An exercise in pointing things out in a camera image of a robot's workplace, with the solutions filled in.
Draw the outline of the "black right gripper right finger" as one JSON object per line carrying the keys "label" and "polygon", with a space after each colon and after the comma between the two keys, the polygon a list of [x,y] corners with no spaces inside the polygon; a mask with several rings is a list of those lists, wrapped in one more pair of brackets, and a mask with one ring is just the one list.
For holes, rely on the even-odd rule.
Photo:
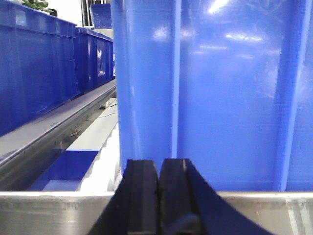
{"label": "black right gripper right finger", "polygon": [[165,159],[159,176],[162,235],[268,235],[220,197],[189,159]]}

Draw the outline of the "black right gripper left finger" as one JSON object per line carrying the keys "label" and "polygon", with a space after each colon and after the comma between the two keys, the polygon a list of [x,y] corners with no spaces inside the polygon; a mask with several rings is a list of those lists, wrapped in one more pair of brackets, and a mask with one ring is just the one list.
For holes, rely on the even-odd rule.
{"label": "black right gripper left finger", "polygon": [[151,160],[128,160],[124,176],[89,235],[156,235],[158,180]]}

